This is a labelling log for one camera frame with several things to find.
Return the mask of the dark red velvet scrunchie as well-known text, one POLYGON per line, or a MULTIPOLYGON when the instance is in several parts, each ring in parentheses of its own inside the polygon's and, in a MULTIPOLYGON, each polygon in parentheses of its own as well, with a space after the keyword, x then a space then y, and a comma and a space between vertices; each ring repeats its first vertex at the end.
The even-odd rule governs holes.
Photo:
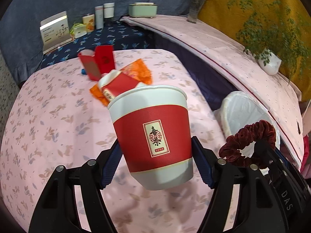
POLYGON ((252 164, 259 169, 268 167, 265 160, 267 149, 275 149, 276 131, 272 124, 266 120, 260 120, 251 125, 246 125, 235 135, 230 135, 226 143, 219 150, 219 156, 237 167, 247 168, 252 164), (251 157, 243 156, 241 151, 251 143, 255 143, 251 157))

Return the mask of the red white paper cup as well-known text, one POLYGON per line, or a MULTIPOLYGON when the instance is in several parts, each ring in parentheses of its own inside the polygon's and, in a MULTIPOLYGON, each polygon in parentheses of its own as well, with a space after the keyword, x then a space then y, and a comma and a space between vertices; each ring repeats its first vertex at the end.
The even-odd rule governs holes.
POLYGON ((168 189, 193 177, 183 90, 141 86, 118 95, 107 108, 128 170, 145 189, 168 189))

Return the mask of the orange plastic bag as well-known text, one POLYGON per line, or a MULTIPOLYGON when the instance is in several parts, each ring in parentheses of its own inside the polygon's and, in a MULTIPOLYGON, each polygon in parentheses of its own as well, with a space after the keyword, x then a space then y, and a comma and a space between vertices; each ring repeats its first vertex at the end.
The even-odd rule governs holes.
MULTIPOLYGON (((142 59, 137 59, 136 61, 132 62, 131 64, 125 66, 124 68, 118 71, 121 71, 126 75, 140 82, 145 83, 146 85, 152 84, 151 71, 147 68, 142 59)), ((99 90, 98 83, 90 88, 90 93, 95 99, 99 100, 105 107, 108 106, 109 102, 99 90)))

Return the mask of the squashed red paper cup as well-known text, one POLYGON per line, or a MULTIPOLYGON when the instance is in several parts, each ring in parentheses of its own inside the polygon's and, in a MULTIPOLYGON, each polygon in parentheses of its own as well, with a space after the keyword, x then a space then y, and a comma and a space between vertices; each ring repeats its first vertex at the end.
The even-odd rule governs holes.
POLYGON ((108 102, 128 90, 141 86, 146 84, 118 70, 111 70, 98 81, 98 88, 108 102))

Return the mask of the red card envelope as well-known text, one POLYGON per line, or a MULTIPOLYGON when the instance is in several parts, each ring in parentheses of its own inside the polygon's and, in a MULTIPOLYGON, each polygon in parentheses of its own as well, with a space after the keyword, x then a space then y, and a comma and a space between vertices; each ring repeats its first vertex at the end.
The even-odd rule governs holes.
POLYGON ((115 69, 112 45, 100 45, 95 50, 82 50, 78 53, 86 74, 92 81, 99 81, 102 75, 115 69))

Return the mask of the white lined trash bin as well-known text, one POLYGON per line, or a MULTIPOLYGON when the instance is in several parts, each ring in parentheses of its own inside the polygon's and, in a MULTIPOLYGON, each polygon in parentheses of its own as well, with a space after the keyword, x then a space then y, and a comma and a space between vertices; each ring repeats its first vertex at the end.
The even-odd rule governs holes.
POLYGON ((219 109, 213 113, 226 138, 235 135, 246 125, 252 125, 260 120, 267 121, 275 129, 275 146, 277 149, 280 148, 280 132, 276 122, 268 114, 268 110, 252 95, 233 91, 224 98, 219 109))

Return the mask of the pink bunny print tablecloth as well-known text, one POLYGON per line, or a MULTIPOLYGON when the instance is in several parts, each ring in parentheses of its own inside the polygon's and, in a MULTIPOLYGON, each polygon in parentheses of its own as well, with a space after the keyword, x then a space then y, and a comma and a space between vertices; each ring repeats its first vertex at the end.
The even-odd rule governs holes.
MULTIPOLYGON (((172 85, 187 94, 191 134, 217 152, 223 133, 185 63, 166 50, 122 50, 117 68, 142 59, 155 85, 172 85)), ((82 75, 79 59, 42 69, 20 90, 1 146, 1 188, 6 207, 28 230, 40 194, 58 165, 79 167, 109 149, 116 135, 108 109, 95 99, 94 82, 82 75)), ((183 185, 144 189, 120 161, 102 196, 119 232, 196 232, 212 197, 198 171, 183 185)))

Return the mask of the pink dotted shelf cloth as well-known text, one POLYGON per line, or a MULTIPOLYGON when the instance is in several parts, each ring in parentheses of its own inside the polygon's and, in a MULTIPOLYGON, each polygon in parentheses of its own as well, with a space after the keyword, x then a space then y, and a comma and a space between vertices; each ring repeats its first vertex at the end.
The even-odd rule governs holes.
POLYGON ((122 21, 155 32, 198 56, 230 81, 252 95, 276 122, 281 139, 298 168, 304 156, 303 120, 298 97, 280 74, 268 75, 244 47, 219 30, 186 17, 158 15, 153 18, 124 16, 122 21))

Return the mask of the green plant white pot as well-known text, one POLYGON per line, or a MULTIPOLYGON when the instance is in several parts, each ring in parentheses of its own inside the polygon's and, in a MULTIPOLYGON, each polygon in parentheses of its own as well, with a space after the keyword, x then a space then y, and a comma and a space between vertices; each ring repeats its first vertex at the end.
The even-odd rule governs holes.
POLYGON ((279 0, 229 0, 228 9, 234 6, 249 14, 236 33, 246 54, 263 61, 265 66, 272 63, 275 55, 290 78, 295 73, 310 72, 310 19, 279 0))

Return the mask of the blue velvet backdrop cloth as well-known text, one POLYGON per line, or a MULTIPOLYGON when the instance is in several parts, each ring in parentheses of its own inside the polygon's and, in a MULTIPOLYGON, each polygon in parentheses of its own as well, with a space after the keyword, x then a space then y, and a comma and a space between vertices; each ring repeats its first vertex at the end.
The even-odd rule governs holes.
POLYGON ((164 15, 187 14, 190 4, 190 0, 12 0, 1 17, 1 52, 14 81, 26 81, 38 69, 43 49, 41 21, 65 11, 73 25, 96 6, 111 2, 115 18, 127 14, 129 4, 135 2, 153 2, 164 15))

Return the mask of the white booklet display box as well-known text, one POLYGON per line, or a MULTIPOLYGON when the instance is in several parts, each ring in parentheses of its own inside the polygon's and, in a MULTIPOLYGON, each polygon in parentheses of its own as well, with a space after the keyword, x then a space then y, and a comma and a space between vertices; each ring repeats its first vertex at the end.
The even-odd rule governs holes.
POLYGON ((72 40, 66 11, 42 20, 39 30, 43 41, 43 54, 47 54, 72 40))

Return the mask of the green yellow snack packet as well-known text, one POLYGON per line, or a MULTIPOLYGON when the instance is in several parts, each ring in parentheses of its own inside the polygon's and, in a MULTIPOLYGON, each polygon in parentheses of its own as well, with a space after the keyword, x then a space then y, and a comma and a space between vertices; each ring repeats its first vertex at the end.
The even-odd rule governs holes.
POLYGON ((73 39, 82 37, 87 34, 86 26, 82 23, 75 23, 70 29, 70 35, 73 39))

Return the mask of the navy floral cloth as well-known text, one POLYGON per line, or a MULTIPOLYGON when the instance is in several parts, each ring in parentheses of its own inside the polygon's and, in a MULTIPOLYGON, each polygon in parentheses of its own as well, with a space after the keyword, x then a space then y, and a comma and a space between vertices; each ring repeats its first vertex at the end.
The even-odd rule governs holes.
POLYGON ((95 50, 100 45, 112 45, 114 50, 154 49, 154 34, 138 26, 125 22, 115 22, 76 38, 70 43, 43 55, 40 69, 76 58, 82 50, 95 50))

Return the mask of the orange floral tin can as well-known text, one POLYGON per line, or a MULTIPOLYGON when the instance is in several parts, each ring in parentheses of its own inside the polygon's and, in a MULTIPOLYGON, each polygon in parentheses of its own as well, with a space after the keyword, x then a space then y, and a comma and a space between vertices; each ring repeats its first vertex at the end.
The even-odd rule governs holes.
POLYGON ((83 24, 85 25, 87 33, 94 31, 94 21, 95 21, 94 14, 87 14, 83 16, 82 21, 83 21, 83 24))

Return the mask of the tall white bottle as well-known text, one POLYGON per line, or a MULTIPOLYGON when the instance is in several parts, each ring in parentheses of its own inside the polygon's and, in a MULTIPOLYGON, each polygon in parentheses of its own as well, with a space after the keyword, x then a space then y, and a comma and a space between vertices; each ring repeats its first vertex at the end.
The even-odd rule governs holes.
POLYGON ((96 29, 102 29, 104 27, 103 22, 103 5, 94 7, 95 12, 95 25, 96 29))

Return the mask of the white cylindrical jar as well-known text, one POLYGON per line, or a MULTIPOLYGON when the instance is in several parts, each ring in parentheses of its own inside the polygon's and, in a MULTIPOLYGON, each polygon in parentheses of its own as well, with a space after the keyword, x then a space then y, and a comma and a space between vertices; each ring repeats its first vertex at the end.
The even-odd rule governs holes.
POLYGON ((114 3, 104 3, 103 5, 104 18, 114 17, 114 3))

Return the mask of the mint green tissue box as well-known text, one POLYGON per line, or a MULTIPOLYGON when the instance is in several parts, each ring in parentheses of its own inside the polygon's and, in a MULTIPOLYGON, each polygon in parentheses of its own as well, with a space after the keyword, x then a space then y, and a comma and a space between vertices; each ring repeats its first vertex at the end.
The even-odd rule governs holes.
POLYGON ((155 17, 158 6, 155 3, 137 2, 129 5, 129 16, 138 17, 155 17))

